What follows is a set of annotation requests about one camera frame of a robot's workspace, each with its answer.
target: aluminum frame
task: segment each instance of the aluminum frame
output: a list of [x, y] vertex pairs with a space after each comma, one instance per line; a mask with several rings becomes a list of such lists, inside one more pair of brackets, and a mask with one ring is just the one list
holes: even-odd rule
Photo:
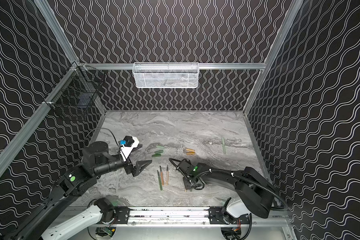
[[26, 144], [28, 139], [32, 136], [35, 130], [39, 127], [40, 123], [47, 116], [51, 107], [47, 104], [52, 102], [55, 96], [63, 89], [64, 85], [71, 80], [72, 74], [76, 73], [77, 65], [74, 63], [62, 77], [56, 87], [45, 98], [45, 101], [40, 104], [28, 121], [23, 125], [20, 131], [15, 135], [13, 139], [8, 143], [5, 149], [0, 153], [0, 177], [7, 170], [8, 166], [12, 163], [14, 158]]
[[71, 63], [79, 62], [75, 51], [72, 48], [72, 45], [68, 41], [67, 36], [65, 35], [62, 27], [60, 26], [55, 13], [53, 12], [51, 6], [47, 0], [34, 0], [36, 6], [39, 8], [41, 14], [43, 15], [45, 21], [47, 22], [49, 28], [52, 30], [53, 34], [56, 37], [59, 45], [64, 51], [66, 57]]
[[[112, 227], [236, 227], [236, 224], [210, 224], [209, 207], [130, 207], [127, 224], [112, 224]], [[252, 216], [252, 227], [289, 227], [285, 215], [269, 214], [264, 219]], [[105, 227], [94, 224], [92, 227]]]
[[284, 232], [285, 239], [297, 240], [295, 232], [292, 227], [283, 227], [283, 232]]
[[289, 6], [288, 12], [285, 14], [285, 18], [283, 20], [283, 23], [280, 26], [279, 32], [271, 46], [271, 50], [268, 53], [268, 56], [265, 60], [266, 67], [264, 70], [258, 75], [257, 80], [252, 88], [252, 91], [250, 93], [250, 96], [245, 103], [244, 106], [244, 113], [248, 114], [254, 100], [256, 99], [257, 94], [260, 91], [261, 86], [263, 85], [266, 76], [268, 75], [269, 71], [271, 70], [271, 67], [273, 65], [273, 62], [276, 60], [277, 54], [279, 53], [281, 46], [284, 43], [285, 38], [287, 37], [289, 30], [291, 29], [292, 23], [295, 20], [296, 15], [298, 14], [302, 3], [304, 0], [294, 0], [291, 5]]
[[[98, 70], [132, 70], [133, 63], [80, 63], [79, 66], [90, 66]], [[265, 63], [199, 63], [200, 70], [264, 70]]]
[[266, 180], [268, 180], [272, 184], [271, 177], [269, 176], [269, 172], [267, 170], [267, 167], [265, 166], [263, 156], [261, 155], [261, 151], [260, 151], [259, 145], [257, 143], [256, 137], [254, 136], [254, 133], [253, 133], [253, 130], [252, 130], [252, 127], [251, 127], [251, 123], [250, 123], [250, 121], [248, 119], [248, 116], [245, 113], [243, 113], [243, 117], [244, 117], [245, 126], [247, 127], [247, 130], [248, 130], [248, 134], [250, 135], [250, 138], [251, 138], [251, 141], [252, 141], [254, 151], [255, 151], [257, 159], [259, 161], [261, 170], [263, 171], [264, 178]]

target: marble tabletop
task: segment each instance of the marble tabletop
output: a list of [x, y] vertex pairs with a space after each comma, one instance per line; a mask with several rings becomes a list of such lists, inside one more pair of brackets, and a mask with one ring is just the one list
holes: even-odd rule
[[[185, 192], [182, 175], [168, 161], [169, 157], [188, 158], [193, 164], [203, 162], [216, 168], [243, 170], [253, 167], [262, 174], [241, 112], [144, 112], [111, 111], [103, 123], [121, 140], [135, 136], [143, 147], [130, 155], [133, 163], [152, 160], [139, 176], [127, 175], [124, 169], [101, 176], [72, 206], [86, 206], [91, 199], [107, 197], [114, 205], [126, 206], [222, 206], [234, 191], [216, 185], [203, 190]], [[221, 137], [225, 138], [226, 155]], [[110, 154], [118, 147], [110, 132], [101, 130], [97, 141], [109, 144]], [[164, 146], [161, 157], [151, 157]], [[191, 148], [195, 155], [187, 156], [184, 149]], [[169, 165], [169, 185], [160, 191], [157, 178], [159, 166]]]

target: wavy line wallpaper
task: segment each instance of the wavy line wallpaper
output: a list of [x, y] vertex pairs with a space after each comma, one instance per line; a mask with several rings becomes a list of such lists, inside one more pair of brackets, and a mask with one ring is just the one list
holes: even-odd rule
[[360, 0], [306, 0], [249, 114], [300, 240], [360, 240]]
[[108, 110], [243, 110], [259, 70], [201, 70], [197, 88], [137, 88], [132, 71], [108, 71]]
[[264, 62], [291, 0], [49, 0], [81, 62]]
[[[0, 153], [71, 64], [31, 0], [0, 1]], [[0, 178], [0, 234], [14, 230], [81, 159], [100, 114], [64, 122], [49, 113]]]
[[0, 235], [13, 231], [49, 195], [53, 182], [79, 163], [92, 134], [84, 137], [99, 119], [96, 107], [83, 122], [47, 115], [0, 178]]
[[0, 153], [70, 65], [33, 1], [0, 1]]

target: black wire basket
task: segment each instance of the black wire basket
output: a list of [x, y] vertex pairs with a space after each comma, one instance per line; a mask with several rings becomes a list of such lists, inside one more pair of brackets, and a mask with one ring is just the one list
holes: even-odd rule
[[57, 100], [50, 104], [54, 114], [63, 120], [86, 120], [104, 78], [105, 73], [100, 70], [79, 66], [57, 94]]

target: mesh basket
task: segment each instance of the mesh basket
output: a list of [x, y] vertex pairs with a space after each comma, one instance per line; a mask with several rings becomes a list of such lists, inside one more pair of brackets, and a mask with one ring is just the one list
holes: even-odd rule
[[138, 88], [197, 88], [199, 64], [134, 63], [132, 69]]
[[53, 108], [56, 116], [64, 120], [85, 120], [94, 105], [105, 74], [95, 68], [78, 67], [55, 97]]

